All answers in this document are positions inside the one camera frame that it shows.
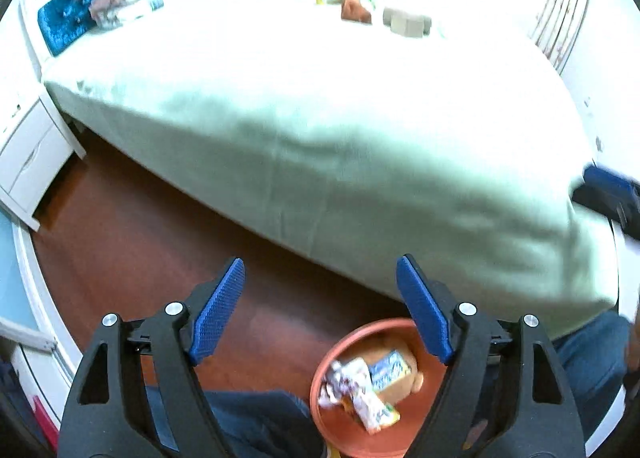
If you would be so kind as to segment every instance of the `light blue panel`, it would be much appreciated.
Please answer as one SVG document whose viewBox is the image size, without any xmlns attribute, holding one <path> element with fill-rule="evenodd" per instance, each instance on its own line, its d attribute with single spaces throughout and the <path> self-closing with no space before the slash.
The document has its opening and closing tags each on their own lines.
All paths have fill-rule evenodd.
<svg viewBox="0 0 640 458">
<path fill-rule="evenodd" d="M 22 285 L 18 259 L 15 255 L 12 222 L 0 209 L 0 317 L 38 330 L 36 319 Z"/>
</svg>

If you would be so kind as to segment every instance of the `drawer handle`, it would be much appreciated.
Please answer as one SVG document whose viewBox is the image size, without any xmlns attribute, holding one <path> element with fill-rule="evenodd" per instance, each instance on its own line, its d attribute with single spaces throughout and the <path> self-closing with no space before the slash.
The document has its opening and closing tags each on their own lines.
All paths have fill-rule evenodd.
<svg viewBox="0 0 640 458">
<path fill-rule="evenodd" d="M 20 170 L 20 172 L 26 171 L 29 168 L 29 165 L 31 165 L 31 162 L 35 160 L 35 157 L 38 154 L 38 151 L 40 150 L 41 143 L 42 143 L 42 140 L 40 140 L 36 145 L 36 147 L 33 148 L 33 151 L 31 151 L 31 154 L 27 158 L 27 161 L 24 163 L 24 165 L 22 165 L 22 169 Z"/>
</svg>

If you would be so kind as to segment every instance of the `blue snack package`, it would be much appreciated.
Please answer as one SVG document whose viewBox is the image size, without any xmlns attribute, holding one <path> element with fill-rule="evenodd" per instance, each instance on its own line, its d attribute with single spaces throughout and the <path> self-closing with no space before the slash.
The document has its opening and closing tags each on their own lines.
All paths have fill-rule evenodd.
<svg viewBox="0 0 640 458">
<path fill-rule="evenodd" d="M 411 366 L 406 363 L 398 350 L 393 350 L 375 364 L 369 366 L 373 390 L 382 391 L 396 380 L 411 373 Z"/>
</svg>

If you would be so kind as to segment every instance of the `blue pants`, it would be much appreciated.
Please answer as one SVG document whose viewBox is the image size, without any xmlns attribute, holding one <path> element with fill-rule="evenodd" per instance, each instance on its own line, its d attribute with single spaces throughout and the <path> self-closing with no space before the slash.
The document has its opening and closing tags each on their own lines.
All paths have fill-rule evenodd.
<svg viewBox="0 0 640 458">
<path fill-rule="evenodd" d="M 596 430 L 616 398 L 626 373 L 625 347 L 629 322 L 605 312 L 574 333 L 554 342 L 574 392 L 585 441 Z M 486 418 L 497 369 L 487 372 L 478 405 Z M 269 393 L 205 393 L 209 405 L 239 458 L 315 458 L 324 441 L 308 407 L 282 391 Z M 160 441 L 175 449 L 158 388 L 147 388 Z"/>
</svg>

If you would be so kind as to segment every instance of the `white cabinet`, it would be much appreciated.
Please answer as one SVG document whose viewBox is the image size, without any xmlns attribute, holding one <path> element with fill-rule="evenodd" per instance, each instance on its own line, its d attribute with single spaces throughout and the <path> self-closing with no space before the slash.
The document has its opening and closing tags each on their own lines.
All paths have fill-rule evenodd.
<svg viewBox="0 0 640 458">
<path fill-rule="evenodd" d="M 33 213 L 53 178 L 74 151 L 85 154 L 47 92 L 38 90 L 29 99 L 0 88 L 0 202 L 35 231 Z"/>
</svg>

